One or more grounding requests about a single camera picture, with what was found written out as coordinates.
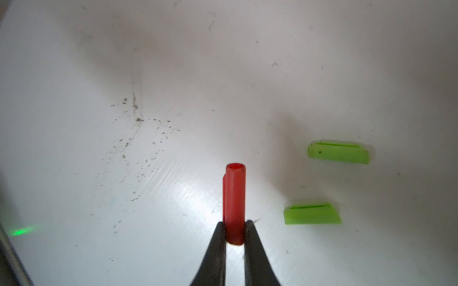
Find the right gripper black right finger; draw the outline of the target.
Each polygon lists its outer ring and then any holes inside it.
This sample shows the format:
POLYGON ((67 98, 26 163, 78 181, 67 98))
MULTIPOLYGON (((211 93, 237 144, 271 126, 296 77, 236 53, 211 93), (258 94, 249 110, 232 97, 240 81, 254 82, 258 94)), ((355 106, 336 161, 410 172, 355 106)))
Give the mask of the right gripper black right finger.
POLYGON ((245 285, 281 286, 252 220, 245 222, 245 285))

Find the upper green pen cap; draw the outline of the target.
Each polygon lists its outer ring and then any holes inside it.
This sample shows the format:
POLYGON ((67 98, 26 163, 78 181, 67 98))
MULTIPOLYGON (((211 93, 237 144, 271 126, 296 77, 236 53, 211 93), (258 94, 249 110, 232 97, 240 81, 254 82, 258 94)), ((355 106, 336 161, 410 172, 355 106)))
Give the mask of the upper green pen cap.
POLYGON ((370 154, 362 145, 343 141, 319 140, 307 147, 309 158, 337 162, 369 164, 370 154))

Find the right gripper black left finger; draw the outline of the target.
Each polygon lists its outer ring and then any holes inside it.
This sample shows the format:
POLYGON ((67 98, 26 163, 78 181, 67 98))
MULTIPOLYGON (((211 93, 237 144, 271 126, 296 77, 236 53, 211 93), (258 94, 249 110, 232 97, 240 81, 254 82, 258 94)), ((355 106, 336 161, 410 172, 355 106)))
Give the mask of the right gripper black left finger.
POLYGON ((226 229, 218 222, 191 286, 225 286, 226 229))

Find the green pen cap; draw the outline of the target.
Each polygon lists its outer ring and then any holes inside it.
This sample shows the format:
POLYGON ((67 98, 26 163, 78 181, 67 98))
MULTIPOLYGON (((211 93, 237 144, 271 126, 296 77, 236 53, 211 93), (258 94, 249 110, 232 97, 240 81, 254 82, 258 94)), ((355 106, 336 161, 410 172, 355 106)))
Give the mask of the green pen cap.
POLYGON ((319 140, 307 147, 309 158, 337 162, 369 164, 370 154, 362 145, 343 141, 319 140))
POLYGON ((286 225, 342 224, 337 209, 330 203, 292 205, 283 211, 286 225))

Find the lower green pen cap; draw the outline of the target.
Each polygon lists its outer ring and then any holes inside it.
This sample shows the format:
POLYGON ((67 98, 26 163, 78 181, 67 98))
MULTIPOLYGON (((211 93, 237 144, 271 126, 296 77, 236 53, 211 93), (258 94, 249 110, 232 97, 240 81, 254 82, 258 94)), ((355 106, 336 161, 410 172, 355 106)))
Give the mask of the lower green pen cap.
POLYGON ((337 209, 330 203, 292 205, 283 211, 286 225, 342 224, 337 209))

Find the red pen cap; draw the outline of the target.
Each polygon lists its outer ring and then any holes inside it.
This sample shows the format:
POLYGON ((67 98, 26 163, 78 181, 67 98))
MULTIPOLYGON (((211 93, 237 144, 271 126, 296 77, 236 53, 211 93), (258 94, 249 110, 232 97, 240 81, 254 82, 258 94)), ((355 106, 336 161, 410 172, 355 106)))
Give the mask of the red pen cap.
POLYGON ((246 167, 230 163, 223 176, 223 222, 226 241, 242 245, 245 241, 246 167))

